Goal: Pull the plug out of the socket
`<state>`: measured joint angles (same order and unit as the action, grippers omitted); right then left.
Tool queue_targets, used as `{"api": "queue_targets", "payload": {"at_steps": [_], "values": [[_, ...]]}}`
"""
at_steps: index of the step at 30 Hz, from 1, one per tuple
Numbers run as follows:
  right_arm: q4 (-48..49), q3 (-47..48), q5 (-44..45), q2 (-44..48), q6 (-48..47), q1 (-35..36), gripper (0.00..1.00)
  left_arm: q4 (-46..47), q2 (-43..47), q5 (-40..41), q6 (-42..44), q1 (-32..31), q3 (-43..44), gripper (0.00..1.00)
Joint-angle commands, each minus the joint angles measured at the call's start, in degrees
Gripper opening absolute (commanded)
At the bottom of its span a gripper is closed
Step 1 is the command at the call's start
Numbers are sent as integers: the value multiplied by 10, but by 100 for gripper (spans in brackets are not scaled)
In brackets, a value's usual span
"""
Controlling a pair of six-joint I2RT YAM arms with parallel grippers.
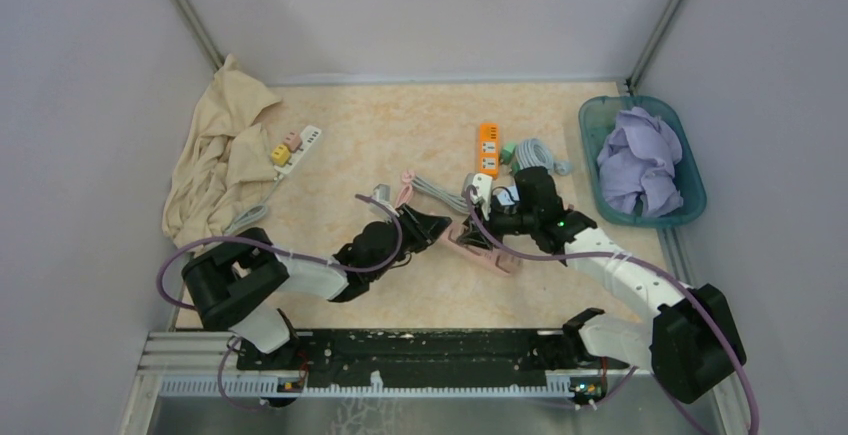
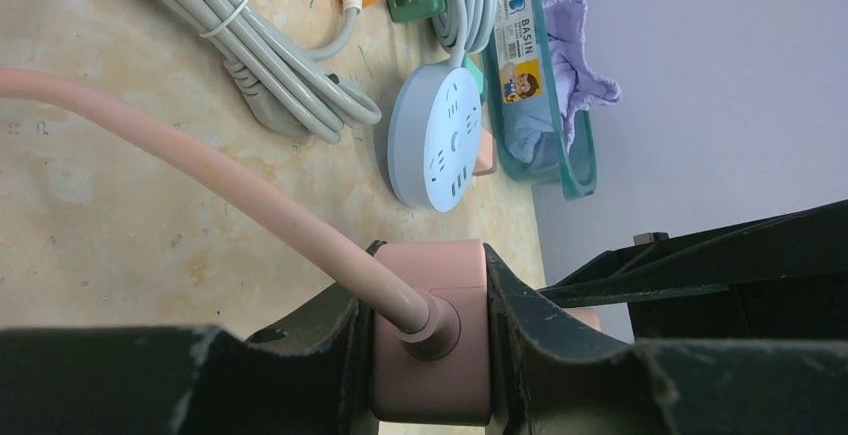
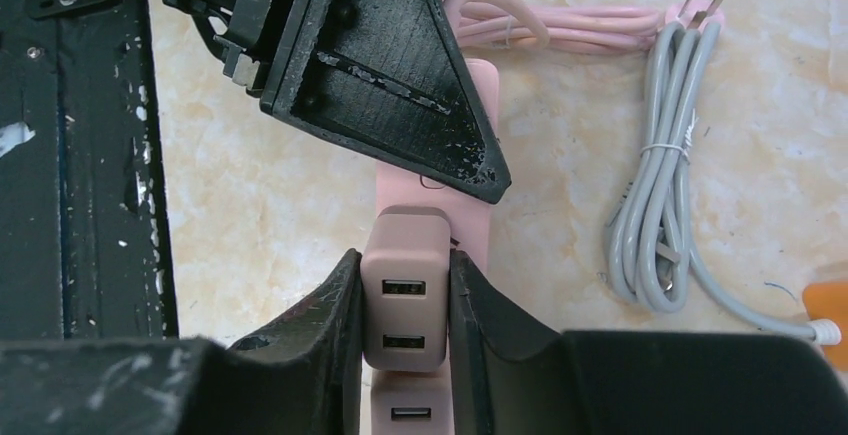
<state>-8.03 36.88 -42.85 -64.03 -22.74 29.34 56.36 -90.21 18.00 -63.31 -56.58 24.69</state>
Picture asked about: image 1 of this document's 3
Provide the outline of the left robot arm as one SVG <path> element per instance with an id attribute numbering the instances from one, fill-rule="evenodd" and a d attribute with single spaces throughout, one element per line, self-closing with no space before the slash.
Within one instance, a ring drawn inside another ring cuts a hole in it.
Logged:
<path id="1" fill-rule="evenodd" d="M 277 369 L 292 366 L 300 343 L 289 319 L 267 304 L 277 292 L 349 302 L 407 258 L 435 244 L 451 218 L 427 215 L 408 205 L 389 219 L 367 224 L 327 260 L 285 254 L 267 233 L 248 229 L 219 237 L 216 246 L 192 258 L 181 275 L 202 327 L 229 331 L 260 352 Z"/>

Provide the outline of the orange power strip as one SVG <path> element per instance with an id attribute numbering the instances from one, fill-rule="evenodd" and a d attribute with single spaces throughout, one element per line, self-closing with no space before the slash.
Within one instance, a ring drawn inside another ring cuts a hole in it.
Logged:
<path id="1" fill-rule="evenodd" d="M 496 123 L 485 122 L 480 125 L 477 152 L 477 171 L 497 178 L 500 169 L 500 137 Z"/>

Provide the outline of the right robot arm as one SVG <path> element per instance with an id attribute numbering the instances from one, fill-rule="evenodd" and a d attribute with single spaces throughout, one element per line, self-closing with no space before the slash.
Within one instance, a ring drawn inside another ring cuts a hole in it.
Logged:
<path id="1" fill-rule="evenodd" d="M 729 303 L 715 286 L 691 287 L 620 247 L 592 218 L 568 207 L 543 167 L 520 170 L 516 197 L 501 207 L 483 175 L 463 191 L 472 233 L 503 251 L 506 236 L 539 249 L 524 260 L 556 261 L 599 283 L 636 316 L 587 308 L 563 326 L 563 353 L 576 367 L 609 358 L 652 373 L 676 401 L 691 404 L 731 375 L 747 355 Z"/>

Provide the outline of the round light blue power socket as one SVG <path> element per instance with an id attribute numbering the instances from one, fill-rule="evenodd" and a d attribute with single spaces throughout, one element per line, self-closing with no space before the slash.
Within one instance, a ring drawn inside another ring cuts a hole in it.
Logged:
<path id="1" fill-rule="evenodd" d="M 496 190 L 495 196 L 502 206 L 514 206 L 520 201 L 517 188 L 514 186 L 499 187 Z"/>

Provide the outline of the pink power strip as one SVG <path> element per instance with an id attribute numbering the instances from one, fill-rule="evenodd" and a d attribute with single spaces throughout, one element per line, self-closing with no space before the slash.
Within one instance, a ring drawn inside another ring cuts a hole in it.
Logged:
<path id="1" fill-rule="evenodd" d="M 453 222 L 438 238 L 437 244 L 467 261 L 487 269 L 499 276 L 517 274 L 522 268 L 522 260 L 497 248 L 480 248 L 461 241 L 470 229 L 464 224 Z"/>

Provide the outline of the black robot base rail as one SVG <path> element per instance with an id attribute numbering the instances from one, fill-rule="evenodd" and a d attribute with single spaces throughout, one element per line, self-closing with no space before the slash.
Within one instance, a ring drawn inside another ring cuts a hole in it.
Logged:
<path id="1" fill-rule="evenodd" d="M 379 374 L 398 389 L 539 388 L 550 372 L 600 369 L 561 330 L 311 329 L 270 354 L 242 343 L 241 371 L 291 370 L 309 388 L 359 388 Z"/>

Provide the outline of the green USB charger plug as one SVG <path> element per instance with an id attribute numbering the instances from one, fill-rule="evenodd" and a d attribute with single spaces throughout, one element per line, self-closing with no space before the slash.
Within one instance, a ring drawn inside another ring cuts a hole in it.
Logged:
<path id="1" fill-rule="evenodd" d="M 509 165 L 513 162 L 515 157 L 515 151 L 517 148 L 517 144 L 513 142 L 509 142 L 504 144 L 499 152 L 499 160 L 503 165 Z"/>

